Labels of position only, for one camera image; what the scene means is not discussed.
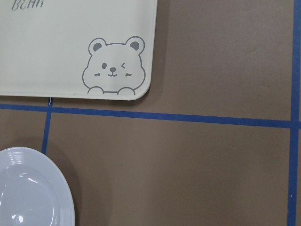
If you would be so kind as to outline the white round plate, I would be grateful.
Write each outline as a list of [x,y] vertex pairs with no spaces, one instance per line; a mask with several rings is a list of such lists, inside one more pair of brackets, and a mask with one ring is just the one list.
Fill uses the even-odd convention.
[[60,169],[43,153],[27,147],[0,152],[0,224],[75,225],[68,183]]

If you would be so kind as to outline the cream bear tray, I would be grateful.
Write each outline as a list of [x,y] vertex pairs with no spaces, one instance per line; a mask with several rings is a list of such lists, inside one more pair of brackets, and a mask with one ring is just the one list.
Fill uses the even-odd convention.
[[136,100],[151,85],[155,0],[3,0],[3,96]]

